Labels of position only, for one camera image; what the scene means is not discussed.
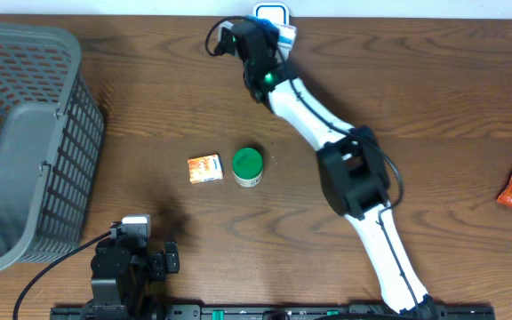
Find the white Panadol medicine box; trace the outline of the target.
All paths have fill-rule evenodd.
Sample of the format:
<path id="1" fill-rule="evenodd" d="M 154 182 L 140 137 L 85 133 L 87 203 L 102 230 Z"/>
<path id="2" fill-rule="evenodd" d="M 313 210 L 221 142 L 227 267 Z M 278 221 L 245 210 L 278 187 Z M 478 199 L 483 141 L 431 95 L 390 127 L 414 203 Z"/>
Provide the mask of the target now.
<path id="1" fill-rule="evenodd" d="M 292 25 L 283 24 L 276 24 L 276 27 L 279 30 L 279 37 L 277 41 L 279 51 L 287 60 L 295 43 L 298 29 Z"/>

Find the green lid jar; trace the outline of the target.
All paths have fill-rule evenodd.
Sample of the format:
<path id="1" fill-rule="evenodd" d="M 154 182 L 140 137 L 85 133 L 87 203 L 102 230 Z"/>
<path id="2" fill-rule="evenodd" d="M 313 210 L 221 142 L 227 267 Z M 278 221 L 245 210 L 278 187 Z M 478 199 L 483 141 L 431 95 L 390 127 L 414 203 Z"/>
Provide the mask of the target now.
<path id="1" fill-rule="evenodd" d="M 233 156 L 232 169 L 241 187 L 255 187 L 263 176 L 263 157 L 254 148 L 241 148 Z"/>

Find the orange snack packet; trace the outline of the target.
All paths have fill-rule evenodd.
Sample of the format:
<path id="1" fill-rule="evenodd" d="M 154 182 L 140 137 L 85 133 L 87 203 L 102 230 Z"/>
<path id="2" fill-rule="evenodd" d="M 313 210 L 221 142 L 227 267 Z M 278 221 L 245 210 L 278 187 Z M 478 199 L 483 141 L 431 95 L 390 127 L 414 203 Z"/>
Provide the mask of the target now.
<path id="1" fill-rule="evenodd" d="M 188 172 L 189 181 L 192 184 L 223 179 L 223 170 L 218 154 L 189 159 Z"/>

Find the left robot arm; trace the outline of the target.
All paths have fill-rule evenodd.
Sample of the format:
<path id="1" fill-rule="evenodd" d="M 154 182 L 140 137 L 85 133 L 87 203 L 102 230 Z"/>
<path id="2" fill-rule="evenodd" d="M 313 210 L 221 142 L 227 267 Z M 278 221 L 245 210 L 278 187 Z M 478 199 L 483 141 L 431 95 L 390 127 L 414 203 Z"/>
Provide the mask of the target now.
<path id="1" fill-rule="evenodd" d="M 178 245 L 148 250 L 148 225 L 118 223 L 98 243 L 91 261 L 93 299 L 81 319 L 164 319 L 166 307 L 148 293 L 152 283 L 163 283 L 180 271 Z"/>

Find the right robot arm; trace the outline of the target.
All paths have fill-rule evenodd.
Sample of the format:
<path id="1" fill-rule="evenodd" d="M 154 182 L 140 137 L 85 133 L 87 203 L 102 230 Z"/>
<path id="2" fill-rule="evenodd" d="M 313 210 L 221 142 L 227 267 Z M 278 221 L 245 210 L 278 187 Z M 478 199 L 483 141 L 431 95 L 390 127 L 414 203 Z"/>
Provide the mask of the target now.
<path id="1" fill-rule="evenodd" d="M 281 52 L 283 28 L 253 16 L 232 16 L 219 25 L 214 54 L 237 56 L 252 98 L 290 124 L 316 152 L 324 197 L 357 232 L 394 316 L 437 319 L 396 230 L 390 180 L 404 185 L 394 162 L 367 126 L 355 127 L 329 111 Z"/>

